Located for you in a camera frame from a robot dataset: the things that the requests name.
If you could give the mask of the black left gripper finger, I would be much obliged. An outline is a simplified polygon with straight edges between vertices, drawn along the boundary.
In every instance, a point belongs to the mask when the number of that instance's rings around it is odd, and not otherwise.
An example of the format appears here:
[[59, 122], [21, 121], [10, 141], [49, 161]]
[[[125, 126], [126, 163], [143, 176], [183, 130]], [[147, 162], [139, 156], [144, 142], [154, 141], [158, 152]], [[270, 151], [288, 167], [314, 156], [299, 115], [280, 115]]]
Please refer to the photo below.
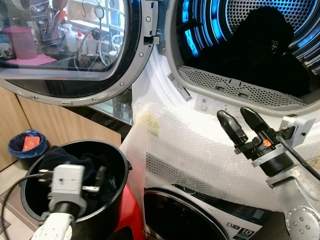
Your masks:
[[107, 172], [106, 166], [100, 166], [96, 172], [94, 186], [97, 187], [97, 191], [96, 191], [95, 195], [99, 199], [106, 198], [106, 189], [105, 189], [105, 187], [103, 187], [103, 184], [106, 179], [106, 172]]

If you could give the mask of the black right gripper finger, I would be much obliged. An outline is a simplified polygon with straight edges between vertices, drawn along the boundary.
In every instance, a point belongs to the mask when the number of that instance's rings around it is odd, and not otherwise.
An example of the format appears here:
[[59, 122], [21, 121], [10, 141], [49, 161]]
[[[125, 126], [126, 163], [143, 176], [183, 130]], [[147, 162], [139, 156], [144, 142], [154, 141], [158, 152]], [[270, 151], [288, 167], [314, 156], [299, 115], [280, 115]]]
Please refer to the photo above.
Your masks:
[[249, 138], [237, 119], [226, 112], [226, 110], [218, 110], [216, 117], [234, 146], [244, 146], [247, 143]]
[[242, 106], [240, 108], [240, 113], [243, 119], [260, 138], [263, 140], [268, 140], [270, 143], [275, 143], [277, 138], [275, 137], [275, 130], [272, 129], [263, 119], [263, 117], [258, 114], [255, 110]]

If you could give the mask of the dark navy cloth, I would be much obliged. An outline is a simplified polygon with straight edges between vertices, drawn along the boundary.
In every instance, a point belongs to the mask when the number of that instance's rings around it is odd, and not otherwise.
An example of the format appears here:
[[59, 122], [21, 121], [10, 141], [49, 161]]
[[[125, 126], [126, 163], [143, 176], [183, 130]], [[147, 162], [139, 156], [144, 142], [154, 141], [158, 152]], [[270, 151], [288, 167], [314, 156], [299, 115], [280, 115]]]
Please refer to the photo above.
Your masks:
[[36, 173], [41, 173], [41, 170], [53, 171], [55, 167], [63, 164], [80, 165], [84, 167], [82, 184], [84, 186], [94, 186], [96, 185], [98, 170], [100, 167], [106, 167], [103, 165], [105, 160], [105, 155], [83, 153], [79, 157], [76, 157], [60, 146], [52, 146], [51, 149], [42, 156]]

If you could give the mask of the black garment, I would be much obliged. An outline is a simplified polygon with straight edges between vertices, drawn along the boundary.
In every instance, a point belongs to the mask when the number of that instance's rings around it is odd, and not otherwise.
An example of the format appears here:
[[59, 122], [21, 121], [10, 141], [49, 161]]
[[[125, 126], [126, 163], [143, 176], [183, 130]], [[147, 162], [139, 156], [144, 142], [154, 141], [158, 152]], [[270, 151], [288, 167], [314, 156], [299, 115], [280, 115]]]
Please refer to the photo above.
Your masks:
[[290, 51], [294, 29], [276, 8], [251, 10], [230, 39], [206, 46], [191, 67], [301, 98], [320, 78]]

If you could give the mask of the white washing machine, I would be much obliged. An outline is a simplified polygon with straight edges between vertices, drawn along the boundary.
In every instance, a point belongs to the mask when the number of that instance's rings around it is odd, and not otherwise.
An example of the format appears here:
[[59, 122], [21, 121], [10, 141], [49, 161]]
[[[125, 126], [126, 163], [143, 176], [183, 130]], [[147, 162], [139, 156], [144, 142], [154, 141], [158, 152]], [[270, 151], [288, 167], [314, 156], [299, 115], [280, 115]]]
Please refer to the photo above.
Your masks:
[[176, 183], [143, 192], [149, 240], [290, 240], [284, 216]]

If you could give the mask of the black laundry bucket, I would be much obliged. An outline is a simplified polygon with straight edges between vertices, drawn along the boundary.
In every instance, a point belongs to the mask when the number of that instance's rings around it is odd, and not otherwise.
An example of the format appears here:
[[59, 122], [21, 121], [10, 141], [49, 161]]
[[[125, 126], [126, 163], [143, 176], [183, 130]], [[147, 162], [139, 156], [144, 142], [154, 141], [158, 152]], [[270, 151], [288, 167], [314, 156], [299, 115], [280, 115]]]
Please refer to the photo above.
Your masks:
[[[118, 146], [105, 141], [80, 140], [61, 146], [66, 153], [81, 158], [91, 154], [94, 170], [106, 167], [105, 179], [96, 196], [87, 196], [87, 210], [71, 226], [70, 240], [108, 240], [117, 231], [121, 219], [122, 195], [131, 165]], [[50, 206], [50, 183], [28, 179], [19, 190], [26, 213], [40, 221]]]

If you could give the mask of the white tumble dryer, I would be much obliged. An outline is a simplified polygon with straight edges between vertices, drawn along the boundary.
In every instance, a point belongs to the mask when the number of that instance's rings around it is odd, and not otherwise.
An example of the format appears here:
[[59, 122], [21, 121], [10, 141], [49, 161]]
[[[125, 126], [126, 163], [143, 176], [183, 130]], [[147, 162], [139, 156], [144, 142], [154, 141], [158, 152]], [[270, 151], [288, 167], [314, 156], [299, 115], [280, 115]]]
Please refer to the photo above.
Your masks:
[[318, 0], [168, 0], [163, 53], [154, 54], [145, 71], [150, 80], [167, 83], [173, 77], [190, 93], [208, 98], [207, 110], [199, 112], [194, 104], [169, 103], [169, 94], [163, 103], [149, 102], [143, 100], [140, 90], [135, 91], [134, 107], [158, 104], [216, 116], [228, 106], [231, 115], [240, 117], [240, 107], [247, 106], [270, 126], [286, 115], [318, 116], [318, 90], [297, 97], [190, 66], [206, 46], [228, 41], [252, 10], [274, 7], [295, 30], [291, 53], [306, 67], [318, 70], [318, 6]]

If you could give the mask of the red stool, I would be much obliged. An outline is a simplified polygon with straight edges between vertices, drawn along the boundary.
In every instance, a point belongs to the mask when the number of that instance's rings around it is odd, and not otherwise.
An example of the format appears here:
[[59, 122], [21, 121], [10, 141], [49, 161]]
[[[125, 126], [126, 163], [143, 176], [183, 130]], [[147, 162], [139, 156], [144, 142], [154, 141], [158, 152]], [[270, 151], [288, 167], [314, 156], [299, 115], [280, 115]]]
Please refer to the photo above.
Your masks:
[[118, 225], [107, 240], [147, 240], [143, 212], [128, 185], [119, 203]]

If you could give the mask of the clear bubble wrap sheet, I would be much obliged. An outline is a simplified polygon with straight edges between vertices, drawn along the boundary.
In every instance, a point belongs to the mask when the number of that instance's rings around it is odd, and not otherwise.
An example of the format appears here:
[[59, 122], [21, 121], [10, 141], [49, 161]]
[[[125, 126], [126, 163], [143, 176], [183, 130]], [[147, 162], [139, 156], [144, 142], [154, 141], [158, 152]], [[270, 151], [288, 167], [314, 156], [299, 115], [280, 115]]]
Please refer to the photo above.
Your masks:
[[128, 185], [138, 202], [146, 188], [181, 185], [242, 205], [281, 211], [267, 176], [242, 154], [217, 117], [160, 103], [137, 103], [120, 150], [132, 165]]

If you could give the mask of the yellow triangle warning sticker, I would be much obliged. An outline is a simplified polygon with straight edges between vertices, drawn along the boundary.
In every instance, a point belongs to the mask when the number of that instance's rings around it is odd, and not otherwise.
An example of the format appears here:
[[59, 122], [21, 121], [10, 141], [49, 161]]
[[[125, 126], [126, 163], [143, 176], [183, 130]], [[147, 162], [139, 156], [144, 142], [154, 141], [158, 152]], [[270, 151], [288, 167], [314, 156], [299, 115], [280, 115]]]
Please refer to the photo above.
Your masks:
[[320, 169], [320, 157], [309, 158], [306, 162], [314, 169]]

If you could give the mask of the wooden cabinet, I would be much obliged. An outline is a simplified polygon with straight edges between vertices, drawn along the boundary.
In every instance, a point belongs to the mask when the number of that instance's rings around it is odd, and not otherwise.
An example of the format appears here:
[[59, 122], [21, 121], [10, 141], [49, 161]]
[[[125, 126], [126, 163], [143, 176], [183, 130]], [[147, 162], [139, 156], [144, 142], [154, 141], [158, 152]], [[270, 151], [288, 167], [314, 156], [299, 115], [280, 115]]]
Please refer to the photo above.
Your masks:
[[7, 151], [9, 140], [37, 130], [53, 146], [78, 140], [102, 140], [121, 146], [122, 136], [62, 106], [36, 102], [0, 87], [0, 171], [16, 162]]

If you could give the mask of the orange rubbish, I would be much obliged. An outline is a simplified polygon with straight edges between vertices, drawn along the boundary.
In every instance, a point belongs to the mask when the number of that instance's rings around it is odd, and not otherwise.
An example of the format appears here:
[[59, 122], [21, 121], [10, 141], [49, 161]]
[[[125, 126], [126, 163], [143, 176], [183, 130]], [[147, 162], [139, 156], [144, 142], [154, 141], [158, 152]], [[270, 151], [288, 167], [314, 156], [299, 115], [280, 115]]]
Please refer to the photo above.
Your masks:
[[25, 138], [23, 138], [23, 146], [22, 151], [27, 152], [30, 151], [41, 144], [41, 137], [37, 135], [27, 135]]

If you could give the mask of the blue waste bin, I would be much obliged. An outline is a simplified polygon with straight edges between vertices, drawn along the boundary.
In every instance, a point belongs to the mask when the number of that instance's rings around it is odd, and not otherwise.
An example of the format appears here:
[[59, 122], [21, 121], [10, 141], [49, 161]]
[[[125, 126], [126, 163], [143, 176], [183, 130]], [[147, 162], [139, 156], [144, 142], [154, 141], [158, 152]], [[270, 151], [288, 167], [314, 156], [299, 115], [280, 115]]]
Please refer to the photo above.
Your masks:
[[[23, 143], [25, 137], [41, 137], [41, 142], [39, 146], [29, 151], [22, 151]], [[9, 140], [7, 144], [7, 151], [13, 157], [18, 160], [19, 165], [25, 169], [29, 170], [32, 165], [34, 165], [39, 158], [41, 158], [48, 149], [50, 149], [50, 142], [48, 138], [45, 137], [42, 133], [34, 129], [28, 129], [25, 132], [22, 132]]]

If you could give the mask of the round glass dryer door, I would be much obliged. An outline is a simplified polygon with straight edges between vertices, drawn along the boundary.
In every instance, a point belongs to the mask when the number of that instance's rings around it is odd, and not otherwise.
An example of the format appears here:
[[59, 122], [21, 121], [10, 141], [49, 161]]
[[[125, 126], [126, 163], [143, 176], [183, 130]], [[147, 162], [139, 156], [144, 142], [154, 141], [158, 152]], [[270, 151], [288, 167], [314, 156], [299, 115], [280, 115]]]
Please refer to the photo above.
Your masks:
[[162, 0], [0, 0], [0, 87], [58, 106], [102, 103], [140, 76]]

